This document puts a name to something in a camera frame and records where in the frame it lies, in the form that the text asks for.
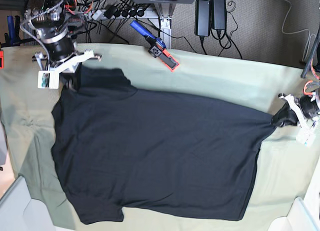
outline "black cable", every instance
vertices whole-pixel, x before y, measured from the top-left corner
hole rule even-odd
[[[143,22],[143,21],[141,21],[141,20],[139,20],[139,19],[137,19],[137,18],[135,18],[135,19],[136,19],[138,22],[141,22],[141,23],[143,23],[143,24],[146,24],[146,25],[152,27],[153,29],[157,30],[158,32],[165,33],[165,32],[163,32],[160,28],[156,27],[149,19],[148,19],[148,21],[149,21],[151,24],[149,24],[149,23],[147,23],[147,22]],[[189,40],[188,40],[185,36],[174,37],[174,36],[171,36],[171,35],[169,35],[169,34],[167,34],[167,33],[165,33],[165,34],[168,35],[169,37],[173,38],[173,39],[177,39],[177,40],[178,40],[178,39],[184,39],[184,40],[188,43],[188,45],[190,46],[190,48],[193,50],[193,52],[195,52],[196,54],[198,54],[198,52],[194,49],[194,47],[192,47],[191,43],[189,42]]]
[[[119,25],[118,25],[117,28],[115,29],[114,34],[113,34],[112,38],[109,40],[108,43],[111,43],[112,40],[114,40],[114,38],[116,37],[116,35],[117,35],[118,32],[120,31],[120,29],[126,24],[126,22],[128,22],[129,19],[130,19],[130,18],[128,17],[128,18],[123,19],[122,22],[121,22],[121,21],[119,22]]]
[[[81,35],[81,34],[86,34],[86,37],[85,37],[85,42],[87,43],[87,35],[90,36],[90,32],[92,30],[94,30],[98,25],[95,23],[95,22],[89,22],[89,23],[92,23],[93,24],[93,28],[90,28],[88,29],[88,23],[85,24],[84,28],[85,28],[85,31],[79,31],[77,33],[75,33],[74,35]]]
[[[110,30],[105,24],[101,24],[103,27],[106,28],[106,30],[108,30],[110,33],[112,33],[113,35],[115,34],[112,30]],[[121,37],[120,35],[118,34],[115,34],[116,37],[118,37],[119,39],[125,41],[128,45],[130,44],[128,40],[126,40],[125,38]]]
[[[107,27],[108,29],[110,29],[111,25],[115,22],[116,18],[114,18],[113,20],[109,21]]]
[[[205,55],[208,55],[207,52],[206,52],[206,50],[205,50],[205,47],[204,47],[205,36],[199,36],[199,38],[200,38],[201,48],[202,48],[204,54],[205,54]]]
[[[91,29],[91,26],[92,26],[92,22],[90,22],[90,26],[89,26],[89,29],[88,29],[88,42],[89,43],[92,43],[92,40],[91,40],[91,36],[90,36],[90,32],[93,30]]]
[[[212,29],[210,29],[210,32],[211,32],[211,35],[212,35],[212,37],[215,39],[215,40],[222,40],[224,37],[225,37],[225,35],[226,35],[226,32],[224,31],[224,33],[223,33],[223,35],[222,35],[222,37],[215,37],[215,35],[214,35],[214,33],[212,32]]]
[[[230,40],[230,42],[234,45],[234,47],[236,48],[236,50],[238,51],[238,53],[240,55],[240,58],[243,60],[242,54],[241,54],[240,50],[238,49],[237,45],[235,44],[235,42],[229,37],[229,35],[227,33],[225,35],[226,35],[227,39]]]
[[[301,73],[301,78],[305,79],[306,78],[306,75],[310,69],[310,65],[311,65],[311,61],[312,59],[314,58],[314,55],[317,51],[317,48],[318,48],[318,45],[319,45],[319,42],[320,42],[320,26],[319,26],[319,29],[318,29],[318,33],[316,34],[316,38],[314,40],[314,43],[313,43],[313,46],[311,48],[311,51],[310,51],[310,54],[308,56],[308,59],[307,59],[307,62],[304,66],[304,69]]]
[[[233,21],[234,21],[234,22],[235,22],[235,24],[236,24],[236,28],[235,28],[234,30],[232,30],[232,31],[231,31],[231,33],[230,33],[230,38],[232,38],[232,35],[234,34],[234,32],[238,30],[239,25],[238,25],[238,23],[237,23],[237,21],[236,21],[235,17],[233,16],[233,14],[232,14],[232,13],[230,13],[230,15],[232,16]],[[220,57],[220,55],[222,54],[222,52],[223,52],[225,49],[227,49],[227,48],[224,48],[224,47],[223,47],[223,48],[221,49],[221,51],[220,51],[220,53],[219,53],[218,57]]]

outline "gray carpet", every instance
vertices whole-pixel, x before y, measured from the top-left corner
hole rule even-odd
[[[232,13],[238,23],[238,30],[232,35],[233,41],[242,53],[243,59],[265,63],[273,63],[291,67],[302,67],[300,61],[308,32],[298,34],[282,34],[281,27],[285,15],[290,5],[283,0],[233,0],[236,9]],[[312,34],[316,34],[319,21],[319,0],[289,0],[292,9],[288,15],[284,31],[287,33],[310,29]],[[148,43],[135,30],[129,27],[129,22],[118,33],[126,38],[132,45],[148,47]],[[236,28],[236,24],[230,14],[228,14],[227,30],[230,33]],[[195,3],[177,4],[174,17],[172,19],[172,35],[175,37],[185,36],[194,49],[203,54],[200,40],[194,35],[195,30]],[[91,32],[93,43],[106,43],[112,34],[104,28],[101,34],[96,34],[96,30]],[[84,34],[79,41],[84,42]],[[124,43],[121,39],[115,38],[113,43]],[[217,40],[211,36],[206,37],[204,47],[208,55],[217,56],[221,47]],[[172,48],[192,52],[184,39],[172,39]],[[222,57],[239,59],[240,56],[231,47],[223,51]]]

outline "robotic manipulator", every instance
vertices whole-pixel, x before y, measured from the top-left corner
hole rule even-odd
[[[87,20],[83,14],[67,12],[66,7],[67,0],[28,1],[20,28],[38,41],[46,52],[46,55],[37,52],[33,57],[40,66],[38,88],[57,89],[59,80],[62,78],[67,87],[77,89],[79,82],[77,82],[76,71],[81,63],[88,59],[101,60],[101,56],[94,54],[92,50],[86,50],[84,53],[76,50],[77,33],[84,29]],[[24,28],[25,24],[36,32],[36,36]],[[132,23],[131,26],[141,33],[141,27],[137,23]],[[320,77],[317,76],[312,65],[312,58],[319,41],[320,28],[301,75],[305,78],[311,69],[317,81],[306,82],[301,97],[279,94],[279,98],[284,99],[285,104],[271,121],[276,127],[300,126],[296,139],[306,146],[310,146],[315,140],[314,130],[320,117]],[[174,63],[175,60],[170,59],[170,61],[175,68],[177,66]]]
[[[66,3],[67,0],[29,0],[20,24],[21,30],[33,37],[46,52],[36,52],[32,57],[40,66],[38,88],[57,89],[60,74],[67,80],[67,85],[76,88],[74,73],[81,63],[88,59],[101,60],[101,55],[92,50],[83,53],[76,50],[75,39],[84,30],[87,20],[83,14],[67,12]]]
[[[280,93],[278,97],[285,100],[285,104],[271,120],[276,127],[299,126],[296,140],[307,147],[316,139],[315,129],[320,117],[320,77],[313,67],[311,70],[318,81],[307,81],[301,97]]]

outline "orange cable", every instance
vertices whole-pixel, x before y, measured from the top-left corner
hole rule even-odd
[[[92,9],[93,5],[94,5],[94,0],[92,0],[92,2],[91,2],[91,4],[90,4],[89,8],[88,8],[84,13],[85,13],[85,14],[89,13],[89,12],[91,11],[91,9]]]
[[[320,77],[316,74],[316,71],[314,69],[313,62],[314,62],[314,59],[311,59],[310,68],[311,68],[312,74],[316,79],[320,80]]]
[[[304,95],[314,95],[312,92],[307,92],[308,85],[311,84],[312,82],[313,82],[312,80],[309,80],[308,82],[305,83],[303,88]]]

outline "cable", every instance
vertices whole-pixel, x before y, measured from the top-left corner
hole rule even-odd
[[[115,33],[114,33],[113,31],[111,31],[105,24],[101,23],[101,25],[102,25],[103,27],[105,27],[106,30],[108,30],[110,33],[115,34]],[[119,39],[125,41],[128,45],[130,44],[128,40],[126,40],[125,38],[121,37],[120,35],[115,34],[115,36],[118,37]]]
[[[111,25],[115,22],[116,18],[114,18],[113,20],[110,20],[107,27],[108,29],[110,29]]]
[[[205,50],[205,47],[204,47],[205,36],[199,36],[199,38],[200,38],[201,48],[202,48],[204,54],[208,55],[206,50]]]
[[[236,48],[236,50],[238,51],[238,53],[239,53],[239,55],[240,55],[240,58],[243,60],[242,54],[241,54],[240,50],[238,49],[238,47],[237,47],[237,45],[235,44],[235,42],[229,37],[229,35],[227,34],[227,32],[225,33],[225,36],[227,37],[227,39],[228,39],[231,43],[233,43],[234,47]]]
[[[230,38],[232,38],[232,35],[234,34],[234,32],[238,30],[239,25],[238,25],[238,23],[237,23],[234,15],[233,15],[231,12],[230,12],[229,14],[232,16],[233,21],[234,21],[234,23],[236,24],[236,28],[230,32]],[[227,48],[222,47],[220,53],[218,54],[218,57],[220,57],[220,55],[222,54],[222,52],[223,52],[225,49],[227,49]]]
[[[215,39],[215,40],[222,40],[224,37],[225,37],[225,35],[226,35],[226,32],[224,32],[223,33],[223,35],[222,35],[222,37],[215,37],[215,35],[214,35],[214,33],[212,32],[212,28],[210,29],[210,33],[211,33],[211,35],[212,35],[212,37]]]
[[[307,88],[308,88],[308,85],[313,83],[312,80],[308,81],[305,83],[304,87],[303,87],[303,94],[304,95],[314,95],[312,92],[307,92]]]
[[[302,30],[299,30],[299,31],[295,31],[295,32],[285,32],[284,31],[284,27],[285,27],[285,24],[286,24],[286,21],[287,21],[287,18],[288,18],[288,15],[291,11],[291,8],[292,8],[292,3],[288,0],[282,0],[282,1],[285,1],[286,3],[288,3],[290,5],[285,17],[284,17],[284,20],[283,20],[283,24],[282,24],[282,27],[281,27],[281,32],[284,34],[284,35],[295,35],[295,34],[299,34],[299,33],[302,33],[302,32],[305,32],[305,31],[308,31],[308,39],[306,41],[306,44],[305,44],[305,47],[304,47],[304,51],[303,51],[303,55],[302,55],[302,61],[304,62],[307,58],[307,49],[308,49],[308,46],[310,46],[310,41],[311,41],[311,33],[310,33],[310,30],[308,28],[305,28],[305,29],[302,29]]]
[[[25,32],[27,35],[29,35],[31,38],[33,38],[35,41],[37,41],[41,47],[44,49],[44,51],[46,52],[46,56],[47,56],[47,63],[48,63],[48,70],[50,68],[50,54],[48,52],[48,49],[46,48],[46,46],[40,41],[40,39],[38,39],[36,36],[34,36],[32,33],[30,33],[28,30],[25,29],[25,27],[23,27],[21,24],[20,24],[20,29]]]
[[[92,10],[93,5],[94,5],[94,0],[91,1],[89,8],[84,13],[85,14],[89,13]]]
[[[50,11],[54,10],[55,8],[58,8],[65,0],[61,0],[60,2],[58,2],[56,5],[54,5],[53,7],[51,8],[47,8],[45,11],[42,11],[42,12],[39,12],[38,14],[36,15],[33,15],[31,17],[28,17],[26,18],[25,20],[23,20],[21,22],[21,25],[24,25],[25,23],[31,21],[31,20],[34,20],[36,19],[37,17],[41,16],[41,15],[44,15],[44,14],[48,14],[50,13]]]
[[[115,28],[113,36],[109,39],[108,43],[111,43],[112,40],[114,40],[115,36],[118,34],[119,30],[122,28],[122,26],[128,21],[129,19],[125,18],[123,20],[120,20],[118,26]]]
[[[303,79],[306,77],[307,72],[309,71],[309,66],[311,67],[311,71],[313,72],[313,57],[315,55],[315,52],[317,51],[317,47],[319,45],[319,42],[320,42],[320,26],[318,28],[318,33],[316,34],[316,37],[315,37],[311,52],[309,54],[308,60],[306,62],[306,65],[300,75],[300,77]]]
[[[190,46],[190,48],[193,50],[193,52],[195,52],[196,54],[198,54],[198,52],[194,49],[194,47],[192,47],[191,43],[189,42],[189,40],[188,40],[185,36],[181,36],[181,37],[171,36],[171,35],[163,32],[160,28],[156,27],[156,26],[149,20],[149,18],[148,18],[148,21],[149,21],[151,24],[149,24],[149,23],[147,23],[147,22],[143,22],[143,21],[141,21],[141,20],[139,20],[139,19],[137,19],[137,18],[135,18],[135,19],[136,19],[138,22],[141,22],[141,23],[143,23],[143,24],[146,24],[146,25],[152,27],[153,29],[157,30],[158,32],[162,32],[162,33],[168,35],[169,37],[171,37],[171,38],[173,38],[173,39],[177,39],[177,40],[178,40],[178,39],[184,39],[184,40],[188,43],[188,45]]]
[[[317,80],[320,80],[320,77],[316,74],[316,71],[314,69],[314,59],[311,59],[311,63],[310,63],[310,69],[311,69],[311,72],[313,74],[313,76],[317,79]]]

